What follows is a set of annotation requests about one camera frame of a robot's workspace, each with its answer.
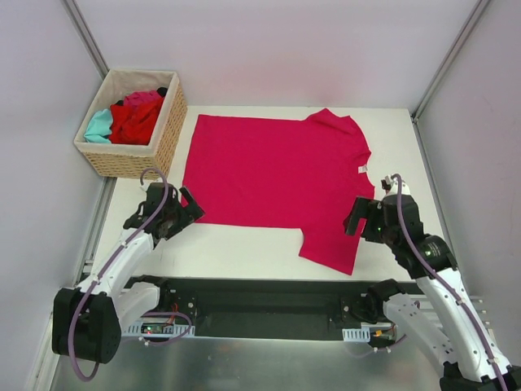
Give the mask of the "wicker basket with cloth liner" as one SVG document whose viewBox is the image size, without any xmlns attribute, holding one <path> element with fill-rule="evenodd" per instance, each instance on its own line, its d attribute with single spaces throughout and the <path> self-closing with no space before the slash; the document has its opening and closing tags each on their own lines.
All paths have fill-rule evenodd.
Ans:
<svg viewBox="0 0 521 391">
<path fill-rule="evenodd" d="M 147 145 L 88 143 L 87 125 L 93 115 L 134 91 L 167 89 L 159 117 Z M 102 177 L 139 178 L 146 167 L 164 174 L 170 170 L 187 114 L 180 78 L 174 71 L 112 69 L 94 96 L 74 138 L 77 150 Z"/>
</svg>

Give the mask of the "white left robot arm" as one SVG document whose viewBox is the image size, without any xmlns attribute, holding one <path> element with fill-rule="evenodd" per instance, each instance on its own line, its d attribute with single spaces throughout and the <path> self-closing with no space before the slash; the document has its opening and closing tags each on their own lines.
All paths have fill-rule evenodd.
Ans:
<svg viewBox="0 0 521 391">
<path fill-rule="evenodd" d="M 74 288 L 62 288 L 53 303 L 51 348 L 58 355 L 108 363 L 121 333 L 146 312 L 165 316 L 172 297 L 149 282 L 125 285 L 156 249 L 204 215 L 187 187 L 151 183 L 146 198 L 128 217 L 104 263 Z"/>
</svg>

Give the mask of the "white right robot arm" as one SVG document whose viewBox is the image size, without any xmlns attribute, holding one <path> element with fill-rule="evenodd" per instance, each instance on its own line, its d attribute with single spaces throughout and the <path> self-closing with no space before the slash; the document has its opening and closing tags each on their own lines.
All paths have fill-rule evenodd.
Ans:
<svg viewBox="0 0 521 391">
<path fill-rule="evenodd" d="M 390 248 L 440 322 L 434 324 L 421 313 L 394 279 L 371 285 L 349 306 L 349 313 L 365 323 L 395 323 L 438 370 L 443 390 L 518 390 L 520 368 L 493 342 L 453 254 L 443 239 L 425 233 L 413 197 L 358 197 L 344 220 L 346 234 L 354 235 L 360 221 L 365 223 L 362 238 Z"/>
</svg>

